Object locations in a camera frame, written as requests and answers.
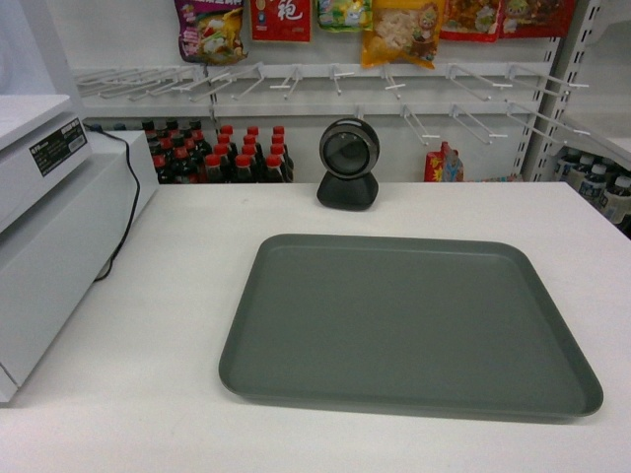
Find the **red snack package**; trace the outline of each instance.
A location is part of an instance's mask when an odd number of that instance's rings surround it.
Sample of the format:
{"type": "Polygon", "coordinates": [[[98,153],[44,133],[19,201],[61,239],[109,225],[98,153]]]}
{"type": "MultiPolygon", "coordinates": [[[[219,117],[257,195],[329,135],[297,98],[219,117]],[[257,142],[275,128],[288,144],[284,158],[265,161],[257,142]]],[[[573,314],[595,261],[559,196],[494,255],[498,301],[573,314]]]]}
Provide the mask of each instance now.
{"type": "Polygon", "coordinates": [[[575,0],[504,0],[500,37],[563,37],[575,0]]]}
{"type": "Polygon", "coordinates": [[[175,0],[179,54],[186,62],[234,64],[247,57],[240,33],[244,0],[175,0]]]}
{"type": "Polygon", "coordinates": [[[311,41],[311,0],[251,0],[249,17],[255,41],[311,41]]]}
{"type": "Polygon", "coordinates": [[[447,0],[441,39],[494,42],[500,13],[500,0],[447,0]]]}

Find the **product display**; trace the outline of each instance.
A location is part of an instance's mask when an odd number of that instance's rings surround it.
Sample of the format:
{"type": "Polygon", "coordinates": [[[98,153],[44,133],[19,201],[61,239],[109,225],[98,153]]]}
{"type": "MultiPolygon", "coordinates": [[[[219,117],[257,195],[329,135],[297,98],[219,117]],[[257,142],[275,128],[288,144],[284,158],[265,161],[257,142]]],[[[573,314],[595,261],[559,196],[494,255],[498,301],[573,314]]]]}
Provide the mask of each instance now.
{"type": "Polygon", "coordinates": [[[505,0],[500,37],[563,37],[574,4],[574,0],[505,0]]]}
{"type": "Polygon", "coordinates": [[[175,0],[175,8],[184,61],[223,65],[247,57],[240,36],[243,0],[175,0]]]}
{"type": "Polygon", "coordinates": [[[251,0],[249,19],[255,41],[309,42],[311,0],[251,0]]]}
{"type": "Polygon", "coordinates": [[[362,66],[402,59],[433,69],[445,0],[376,0],[373,7],[374,25],[364,32],[362,66]]]}
{"type": "Polygon", "coordinates": [[[441,39],[496,41],[500,5],[500,0],[447,0],[441,39]]]}
{"type": "Polygon", "coordinates": [[[373,27],[372,0],[316,0],[317,23],[328,32],[360,32],[373,27]]]}

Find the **black label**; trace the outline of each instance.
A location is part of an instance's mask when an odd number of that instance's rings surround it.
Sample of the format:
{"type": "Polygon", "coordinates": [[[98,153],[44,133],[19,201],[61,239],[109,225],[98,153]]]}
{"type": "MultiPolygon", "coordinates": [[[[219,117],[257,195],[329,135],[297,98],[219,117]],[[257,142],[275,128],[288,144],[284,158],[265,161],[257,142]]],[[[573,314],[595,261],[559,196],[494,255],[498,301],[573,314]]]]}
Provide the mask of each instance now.
{"type": "Polygon", "coordinates": [[[70,158],[88,140],[81,123],[75,118],[30,148],[42,176],[70,158]]]}

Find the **red box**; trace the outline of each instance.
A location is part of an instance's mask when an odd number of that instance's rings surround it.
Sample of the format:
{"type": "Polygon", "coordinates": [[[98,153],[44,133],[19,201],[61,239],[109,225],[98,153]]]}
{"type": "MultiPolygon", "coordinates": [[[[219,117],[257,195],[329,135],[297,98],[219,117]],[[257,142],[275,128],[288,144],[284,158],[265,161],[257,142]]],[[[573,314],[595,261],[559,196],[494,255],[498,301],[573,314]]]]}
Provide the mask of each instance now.
{"type": "Polygon", "coordinates": [[[312,39],[311,0],[250,0],[252,39],[309,42],[312,39]]]}

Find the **soy sauce bottle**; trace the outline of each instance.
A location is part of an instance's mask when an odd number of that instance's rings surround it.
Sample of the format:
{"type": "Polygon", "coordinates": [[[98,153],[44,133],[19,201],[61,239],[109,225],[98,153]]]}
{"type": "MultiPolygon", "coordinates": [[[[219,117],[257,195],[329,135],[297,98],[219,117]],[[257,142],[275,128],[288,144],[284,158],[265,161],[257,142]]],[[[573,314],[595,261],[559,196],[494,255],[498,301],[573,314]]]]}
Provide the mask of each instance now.
{"type": "Polygon", "coordinates": [[[175,162],[174,174],[176,184],[196,184],[199,182],[199,169],[192,161],[190,155],[186,151],[184,138],[181,135],[175,135],[173,138],[175,146],[175,162]]]}

